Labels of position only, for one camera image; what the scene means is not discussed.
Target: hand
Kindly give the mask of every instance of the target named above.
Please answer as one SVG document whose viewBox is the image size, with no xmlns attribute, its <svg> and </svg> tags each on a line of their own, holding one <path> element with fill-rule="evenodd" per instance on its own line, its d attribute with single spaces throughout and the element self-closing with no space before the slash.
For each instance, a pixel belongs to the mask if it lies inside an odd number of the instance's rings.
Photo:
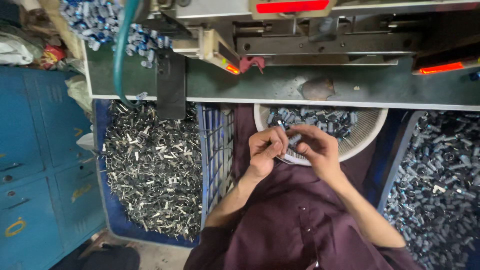
<svg viewBox="0 0 480 270">
<path fill-rule="evenodd" d="M 253 134 L 248 140 L 250 146 L 250 167 L 245 175 L 253 176 L 260 182 L 273 169 L 273 158 L 287 153 L 287 134 L 279 126 Z"/>
<path fill-rule="evenodd" d="M 341 178 L 343 172 L 338 162 L 338 142 L 335 137 L 310 125 L 291 126 L 288 133 L 302 135 L 297 151 L 310 161 L 319 178 L 325 180 L 330 186 Z"/>
</svg>

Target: floor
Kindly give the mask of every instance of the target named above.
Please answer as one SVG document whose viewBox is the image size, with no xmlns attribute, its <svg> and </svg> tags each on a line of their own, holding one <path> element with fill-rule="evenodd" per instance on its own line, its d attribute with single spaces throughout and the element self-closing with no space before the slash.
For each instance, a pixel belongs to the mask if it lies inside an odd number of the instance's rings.
<svg viewBox="0 0 480 270">
<path fill-rule="evenodd" d="M 181 270 L 190 254 L 189 248 L 137 244 L 139 270 Z"/>
</svg>

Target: red light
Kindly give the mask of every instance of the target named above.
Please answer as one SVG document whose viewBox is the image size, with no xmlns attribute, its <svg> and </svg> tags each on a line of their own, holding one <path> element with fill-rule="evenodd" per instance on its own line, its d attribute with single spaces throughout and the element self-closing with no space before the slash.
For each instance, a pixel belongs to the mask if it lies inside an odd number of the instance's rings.
<svg viewBox="0 0 480 270">
<path fill-rule="evenodd" d="M 298 2 L 280 2 L 257 4 L 258 13 L 282 13 L 282 12 L 300 12 L 324 10 L 329 0 L 298 1 Z"/>
<path fill-rule="evenodd" d="M 456 62 L 456 63 L 446 64 L 446 65 L 441 65 L 436 67 L 421 68 L 420 73 L 432 74 L 432 73 L 444 72 L 444 71 L 450 71 L 450 70 L 456 70 L 456 69 L 462 69 L 462 68 L 463 68 L 462 63 Z"/>
<path fill-rule="evenodd" d="M 231 64 L 228 64 L 228 66 L 226 67 L 226 69 L 227 69 L 228 71 L 231 71 L 231 72 L 234 73 L 234 74 L 238 74 L 238 73 L 239 73 L 239 69 L 236 68 L 236 67 L 234 67 L 234 66 L 232 66 Z"/>
</svg>

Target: round plastic basket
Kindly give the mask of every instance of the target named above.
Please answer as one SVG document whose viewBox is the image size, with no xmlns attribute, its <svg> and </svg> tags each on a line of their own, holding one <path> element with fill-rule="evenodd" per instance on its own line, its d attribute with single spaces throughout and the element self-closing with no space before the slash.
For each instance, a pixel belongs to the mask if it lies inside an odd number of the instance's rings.
<svg viewBox="0 0 480 270">
<path fill-rule="evenodd" d="M 333 113 L 340 116 L 343 112 L 344 111 L 341 110 L 341 107 L 339 107 L 339 110 L 336 110 Z M 257 126 L 258 131 L 263 131 L 268 128 L 267 119 L 269 113 L 269 104 L 257 103 L 253 107 L 255 125 Z M 380 132 L 380 129 L 385 123 L 387 113 L 388 108 L 358 108 L 358 121 L 351 128 L 350 136 L 338 142 L 338 160 L 340 162 L 347 160 L 365 149 L 365 147 L 367 147 Z M 287 150 L 285 160 L 289 161 L 288 163 L 298 165 L 312 165 L 304 156 L 290 148 Z"/>
</svg>

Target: hose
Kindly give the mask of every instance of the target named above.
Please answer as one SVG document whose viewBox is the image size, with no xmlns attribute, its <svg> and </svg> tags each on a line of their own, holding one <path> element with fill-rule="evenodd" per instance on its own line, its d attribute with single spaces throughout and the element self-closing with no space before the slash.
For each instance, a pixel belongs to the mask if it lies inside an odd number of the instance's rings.
<svg viewBox="0 0 480 270">
<path fill-rule="evenodd" d="M 125 57 L 125 48 L 128 43 L 128 33 L 130 30 L 130 24 L 132 24 L 133 17 L 138 7 L 138 0 L 127 0 L 125 3 L 125 17 L 123 23 L 118 32 L 117 48 L 113 54 L 113 85 L 115 92 L 120 97 L 120 100 L 130 108 L 136 108 L 140 106 L 141 102 L 131 102 L 125 97 L 122 89 L 122 71 L 123 71 L 123 58 Z"/>
</svg>

